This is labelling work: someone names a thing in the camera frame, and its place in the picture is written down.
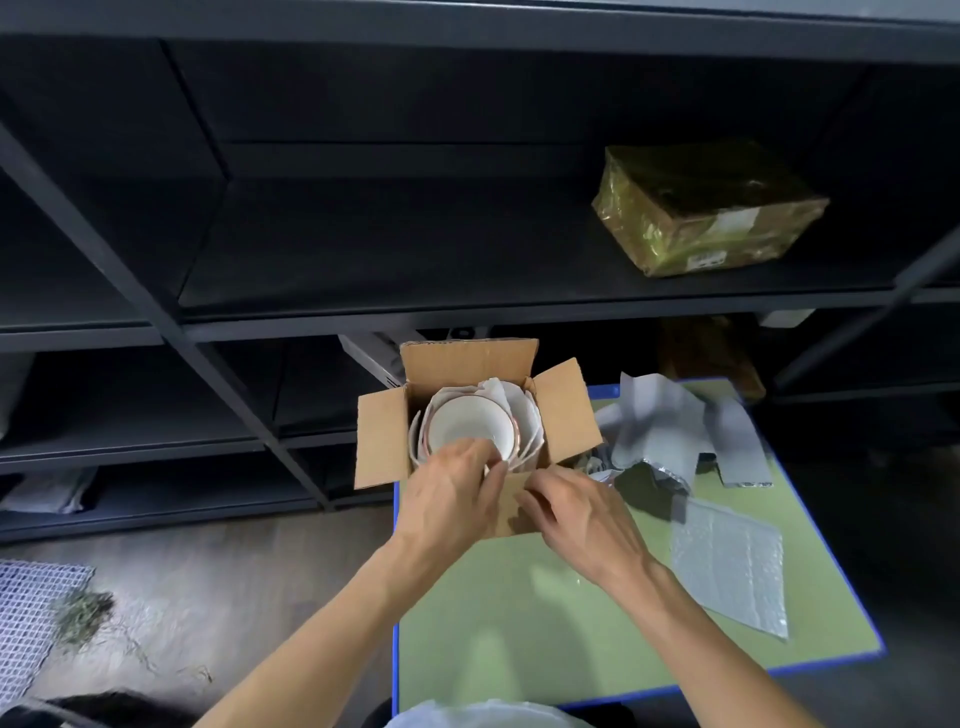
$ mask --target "hand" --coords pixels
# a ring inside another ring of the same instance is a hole
[[[407,481],[392,540],[411,546],[439,576],[496,522],[506,475],[490,440],[445,445]]]
[[[546,544],[608,593],[656,561],[620,494],[583,473],[534,471],[516,500]]]

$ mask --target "person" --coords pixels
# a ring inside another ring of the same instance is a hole
[[[389,541],[197,728],[333,726],[393,625],[496,520],[506,472],[489,440],[458,440],[434,453],[410,476]],[[551,466],[532,473],[516,497],[546,544],[604,590],[657,650],[703,728],[819,725],[651,555],[614,488]],[[425,703],[391,721],[414,725],[586,724],[554,708],[490,701],[461,709]]]

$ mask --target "person's left arm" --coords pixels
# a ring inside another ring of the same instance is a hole
[[[196,728],[332,726],[393,625],[496,520],[498,461],[490,440],[435,453],[407,481],[387,544]]]

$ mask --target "blue table edge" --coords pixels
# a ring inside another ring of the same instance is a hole
[[[685,379],[684,381],[708,381],[717,377],[705,376],[699,378]],[[620,397],[620,385],[619,384],[593,384],[587,388],[591,400],[616,400]],[[771,454],[774,456],[774,460],[777,462],[777,466],[780,468],[780,471],[783,473],[783,477],[786,480],[786,484],[790,486],[790,490],[793,491],[793,494],[797,497],[797,501],[800,503],[800,507],[804,509],[804,515],[806,519],[810,521],[810,525],[813,526],[814,533],[817,534],[817,538],[820,539],[820,542],[824,545],[824,548],[827,550],[827,554],[830,557],[830,560],[833,562],[833,565],[840,572],[840,576],[843,577],[844,583],[847,585],[847,589],[850,590],[850,593],[853,595],[853,600],[856,602],[856,606],[860,608],[860,612],[863,614],[864,618],[867,620],[867,624],[870,625],[870,629],[876,637],[876,641],[879,644],[879,647],[876,650],[870,652],[858,652],[852,655],[844,655],[842,657],[831,657],[825,660],[811,660],[805,663],[795,663],[793,665],[784,665],[781,667],[773,667],[772,669],[767,670],[771,675],[780,676],[788,675],[792,672],[804,672],[811,669],[819,669],[823,667],[837,667],[840,665],[849,665],[851,663],[862,662],[864,660],[873,660],[877,657],[882,657],[887,652],[887,646],[883,641],[883,638],[880,637],[880,633],[877,632],[874,621],[870,619],[870,614],[866,609],[863,608],[863,604],[860,601],[860,597],[857,596],[856,591],[853,588],[853,585],[850,583],[850,579],[847,578],[847,575],[844,573],[843,569],[840,568],[839,562],[837,562],[836,557],[833,555],[833,551],[830,550],[829,544],[824,539],[820,529],[817,527],[817,522],[813,520],[810,516],[810,512],[806,510],[806,504],[804,500],[800,497],[800,494],[797,493],[797,489],[794,488],[793,482],[790,480],[790,475],[787,473],[786,468],[782,465],[780,460],[777,457],[777,454],[771,450]],[[396,527],[396,514],[400,508],[400,484],[399,482],[394,483],[394,527]],[[394,645],[393,645],[393,677],[392,677],[392,692],[391,692],[391,701],[392,701],[392,710],[391,714],[396,717],[396,714],[399,713],[400,705],[400,680],[399,680],[399,660],[400,660],[400,625],[399,622],[394,625]],[[604,705],[606,703],[623,703],[629,700],[639,700],[644,697],[654,697],[657,695],[668,695],[673,692],[679,692],[680,686],[677,685],[664,685],[661,688],[651,688],[650,690],[637,691],[637,692],[624,692],[620,695],[609,695],[607,697],[596,697],[590,700],[580,700],[574,703],[564,703],[563,705],[558,705],[557,707],[561,710],[568,709],[572,710],[574,708],[587,708],[593,705]]]

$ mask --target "small table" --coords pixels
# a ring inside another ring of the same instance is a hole
[[[734,394],[726,379],[684,382]],[[619,386],[590,387],[594,408]],[[774,486],[724,488],[715,471],[694,493],[775,525],[783,536],[790,638],[780,640],[710,613],[773,673],[879,656],[883,641],[776,456]],[[670,564],[669,495],[646,466],[616,486],[654,556]],[[395,486],[395,518],[400,488]],[[540,534],[481,541],[394,629],[394,715],[424,700],[463,705],[488,698],[575,707],[677,689],[654,649],[600,589],[568,567]]]

